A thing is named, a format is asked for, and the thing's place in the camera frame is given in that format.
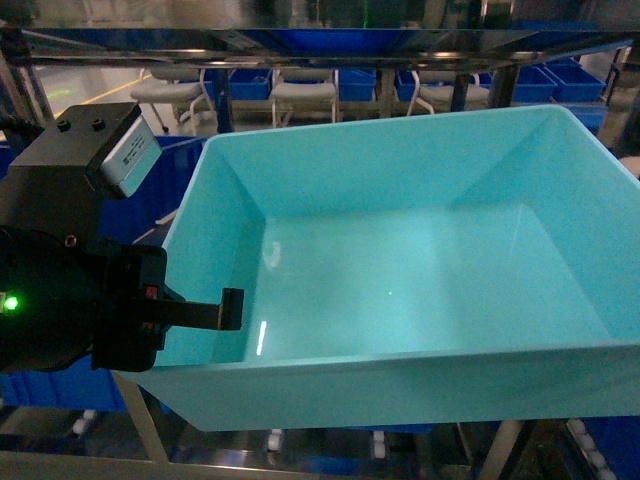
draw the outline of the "green led light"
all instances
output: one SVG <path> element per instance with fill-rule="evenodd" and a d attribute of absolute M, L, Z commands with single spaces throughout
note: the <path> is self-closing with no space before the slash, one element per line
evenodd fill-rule
<path fill-rule="evenodd" d="M 18 308 L 18 299 L 16 297 L 7 297 L 4 301 L 4 308 L 7 310 L 15 310 Z"/>

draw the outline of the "plastic bin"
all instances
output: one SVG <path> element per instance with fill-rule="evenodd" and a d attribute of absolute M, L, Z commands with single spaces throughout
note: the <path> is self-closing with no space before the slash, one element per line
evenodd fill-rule
<path fill-rule="evenodd" d="M 0 384 L 5 405 L 104 412 L 127 409 L 111 373 L 104 369 L 91 370 L 89 357 L 60 372 L 2 375 Z"/>
<path fill-rule="evenodd" d="M 589 433 L 618 480 L 640 478 L 640 418 L 585 418 Z"/>
<path fill-rule="evenodd" d="M 561 65 L 547 66 L 545 70 L 558 84 L 553 91 L 558 102 L 595 102 L 605 87 L 604 82 L 582 68 Z"/>
<path fill-rule="evenodd" d="M 546 62 L 542 64 L 545 67 L 576 67 L 582 68 L 580 62 L 576 62 L 573 58 L 563 58 L 561 60 L 554 60 L 553 62 Z"/>
<path fill-rule="evenodd" d="M 9 168 L 9 164 L 13 162 L 14 158 L 15 156 L 9 145 L 5 142 L 0 142 L 0 178 L 4 178 L 7 175 L 7 168 Z"/>
<path fill-rule="evenodd" d="M 105 202 L 100 233 L 131 243 L 153 228 L 157 219 L 178 208 L 204 141 L 203 137 L 158 137 L 162 156 L 134 195 Z M 0 168 L 12 160 L 13 152 L 0 145 Z M 89 358 L 60 372 L 0 375 L 0 385 L 6 405 L 99 411 L 126 409 L 110 372 L 91 370 Z"/>
<path fill-rule="evenodd" d="M 271 70 L 239 68 L 229 77 L 233 100 L 267 100 L 271 93 Z"/>
<path fill-rule="evenodd" d="M 558 84 L 538 67 L 521 68 L 513 94 L 513 101 L 548 102 L 557 86 Z"/>
<path fill-rule="evenodd" d="M 597 132 L 607 115 L 606 105 L 562 105 L 592 132 Z"/>
<path fill-rule="evenodd" d="M 324 53 L 384 52 L 396 44 L 402 35 L 397 30 L 272 30 L 270 32 L 290 50 Z"/>
<path fill-rule="evenodd" d="M 167 284 L 243 329 L 124 375 L 202 430 L 640 414 L 639 216 L 556 106 L 220 135 Z"/>
<path fill-rule="evenodd" d="M 491 83 L 493 82 L 493 75 L 490 73 L 480 73 L 478 74 L 480 79 L 480 86 L 482 88 L 491 88 Z"/>
<path fill-rule="evenodd" d="M 411 97 L 413 96 L 413 90 L 416 86 L 416 83 L 413 81 L 413 77 L 411 76 L 411 72 L 408 70 L 396 72 L 395 84 L 396 91 L 398 92 L 398 100 L 401 102 L 410 102 Z"/>
<path fill-rule="evenodd" d="M 376 86 L 375 70 L 340 70 L 340 100 L 346 102 L 369 102 Z"/>

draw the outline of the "blue plastic crate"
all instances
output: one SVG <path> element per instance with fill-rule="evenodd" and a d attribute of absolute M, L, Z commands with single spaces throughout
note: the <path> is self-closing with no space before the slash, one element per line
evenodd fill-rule
<path fill-rule="evenodd" d="M 573 113 L 592 132 L 597 132 L 604 122 L 608 108 L 605 105 L 562 105 Z"/>
<path fill-rule="evenodd" d="M 640 417 L 585 418 L 584 422 L 618 480 L 640 478 Z"/>
<path fill-rule="evenodd" d="M 482 88 L 491 88 L 491 82 L 493 82 L 493 75 L 490 73 L 480 73 L 478 74 L 480 79 L 480 86 Z M 475 80 L 471 77 L 471 83 L 475 84 Z"/>
<path fill-rule="evenodd" d="M 403 70 L 396 73 L 396 91 L 398 92 L 398 100 L 401 102 L 410 102 L 413 96 L 416 82 L 414 82 L 411 72 Z"/>
<path fill-rule="evenodd" d="M 402 32 L 396 30 L 272 30 L 289 49 L 302 52 L 375 53 L 396 44 Z"/>
<path fill-rule="evenodd" d="M 134 195 L 105 202 L 100 234 L 131 243 L 153 228 L 157 219 L 178 208 L 205 140 L 158 137 L 161 157 Z M 0 144 L 0 178 L 6 175 L 13 158 L 13 152 Z M 91 370 L 88 357 L 60 372 L 0 375 L 0 385 L 6 405 L 116 412 L 126 409 L 111 374 L 103 369 Z"/>
<path fill-rule="evenodd" d="M 13 162 L 15 158 L 13 151 L 6 143 L 0 143 L 0 178 L 4 178 L 7 175 L 7 168 L 9 164 Z"/>
<path fill-rule="evenodd" d="M 557 86 L 558 84 L 538 67 L 521 68 L 513 94 L 513 101 L 528 103 L 548 102 Z"/>
<path fill-rule="evenodd" d="M 368 102 L 373 99 L 376 86 L 375 70 L 340 70 L 340 100 L 347 102 Z"/>
<path fill-rule="evenodd" d="M 544 67 L 547 74 L 558 86 L 553 91 L 553 98 L 559 102 L 595 102 L 605 87 L 593 75 L 582 68 L 566 65 Z"/>
<path fill-rule="evenodd" d="M 229 77 L 234 100 L 267 100 L 271 93 L 271 70 L 239 68 Z"/>
<path fill-rule="evenodd" d="M 573 58 L 563 58 L 560 60 L 554 60 L 553 62 L 546 62 L 542 64 L 545 67 L 577 67 L 582 68 L 579 62 L 576 62 Z"/>

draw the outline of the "metal post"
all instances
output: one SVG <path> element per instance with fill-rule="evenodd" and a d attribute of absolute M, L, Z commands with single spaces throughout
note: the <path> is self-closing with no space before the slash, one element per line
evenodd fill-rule
<path fill-rule="evenodd" d="M 122 398 L 127 404 L 127 410 L 131 415 L 133 424 L 136 426 L 136 430 L 138 430 L 147 455 L 149 455 L 149 460 L 157 464 L 169 464 L 167 452 L 164 449 L 164 445 L 162 445 L 160 435 L 158 434 L 155 423 L 153 423 L 149 409 L 144 403 L 144 399 L 140 393 L 140 387 L 133 382 L 125 380 L 117 373 L 112 373 L 113 379 L 122 394 Z"/>
<path fill-rule="evenodd" d="M 487 454 L 478 480 L 498 480 L 511 455 L 524 422 L 511 420 L 500 424 L 496 437 Z"/>
<path fill-rule="evenodd" d="M 231 89 L 227 70 L 213 69 L 208 72 L 213 84 L 213 101 L 218 114 L 218 133 L 234 131 L 233 109 L 231 108 Z"/>
<path fill-rule="evenodd" d="M 505 108 L 511 106 L 513 92 L 518 82 L 518 65 L 508 65 L 496 70 L 489 93 L 489 108 Z"/>
<path fill-rule="evenodd" d="M 16 116 L 44 127 L 53 120 L 53 113 L 33 67 L 14 67 L 10 64 L 12 52 L 24 52 L 26 49 L 22 33 L 19 30 L 7 29 L 2 35 L 0 115 Z M 29 143 L 27 139 L 13 132 L 7 131 L 5 136 L 16 154 L 22 152 Z"/>
<path fill-rule="evenodd" d="M 598 139 L 618 158 L 640 155 L 640 39 L 636 39 L 613 83 Z"/>
<path fill-rule="evenodd" d="M 388 68 L 382 70 L 379 100 L 380 118 L 389 118 L 391 116 L 391 109 L 393 108 L 393 100 L 395 96 L 395 90 L 393 87 L 395 74 L 395 70 L 391 70 Z"/>
<path fill-rule="evenodd" d="M 469 87 L 469 79 L 471 75 L 462 74 L 456 75 L 453 82 L 453 94 L 451 95 L 451 111 L 462 112 L 464 111 L 464 102 L 467 98 L 467 88 Z"/>

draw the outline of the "screw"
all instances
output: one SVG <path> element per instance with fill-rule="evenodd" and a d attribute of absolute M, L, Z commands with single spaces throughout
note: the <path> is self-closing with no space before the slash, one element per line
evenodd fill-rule
<path fill-rule="evenodd" d="M 66 132 L 71 128 L 71 124 L 68 120 L 59 120 L 56 125 L 58 125 L 58 130 L 61 132 Z"/>
<path fill-rule="evenodd" d="M 78 239 L 75 235 L 69 235 L 64 239 L 64 246 L 67 248 L 73 248 L 78 244 Z"/>
<path fill-rule="evenodd" d="M 101 118 L 96 118 L 93 122 L 91 122 L 91 126 L 93 127 L 94 131 L 99 132 L 105 127 L 104 120 L 102 120 Z"/>

